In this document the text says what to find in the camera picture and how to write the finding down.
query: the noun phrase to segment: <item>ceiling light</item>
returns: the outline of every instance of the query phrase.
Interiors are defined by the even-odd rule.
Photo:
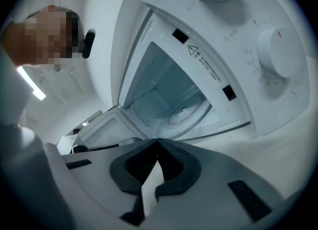
[[[46,97],[46,95],[43,93],[43,91],[40,90],[40,88],[34,83],[34,81],[32,81],[24,68],[18,67],[16,70],[23,77],[23,79],[33,88],[33,95],[42,101]]]

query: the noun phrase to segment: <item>warning triangle symbol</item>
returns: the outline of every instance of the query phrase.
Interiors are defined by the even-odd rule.
[[[189,49],[189,54],[192,55],[199,49],[199,47],[188,45],[188,49]]]

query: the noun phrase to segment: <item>neck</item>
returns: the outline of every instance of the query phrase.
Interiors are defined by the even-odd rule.
[[[11,22],[1,36],[2,45],[16,66],[22,66],[28,63],[24,27],[24,22]]]

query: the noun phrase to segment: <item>hair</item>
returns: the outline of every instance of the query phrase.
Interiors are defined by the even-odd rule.
[[[72,46],[67,48],[67,56],[66,58],[71,58],[72,53],[82,53],[82,48],[84,44],[84,34],[83,29],[80,22],[80,17],[74,11],[67,9],[62,6],[56,6],[55,11],[58,12],[66,12],[66,20],[72,21]],[[27,17],[27,19],[34,17],[36,14],[40,13],[41,11],[37,11]]]

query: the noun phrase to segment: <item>black slot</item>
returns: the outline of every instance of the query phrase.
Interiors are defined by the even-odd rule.
[[[189,37],[179,29],[176,29],[172,35],[182,44],[184,44],[189,39]]]
[[[91,164],[91,161],[89,161],[88,159],[84,159],[84,160],[80,160],[80,161],[67,163],[66,166],[68,167],[68,169],[74,169],[74,168],[78,168],[78,167],[88,165],[88,164]]]
[[[237,199],[254,222],[264,218],[271,209],[242,180],[228,183]]]
[[[88,149],[88,152],[95,152],[95,151],[101,151],[101,150],[106,150],[106,149],[110,149],[110,148],[115,148],[115,147],[119,147],[119,144],[116,145],[110,145],[110,146],[104,146],[104,147],[98,147],[98,148],[91,148]]]
[[[235,99],[237,96],[235,95],[232,87],[230,85],[226,86],[224,89],[223,89],[225,95],[227,96],[228,100],[231,101],[233,99]]]

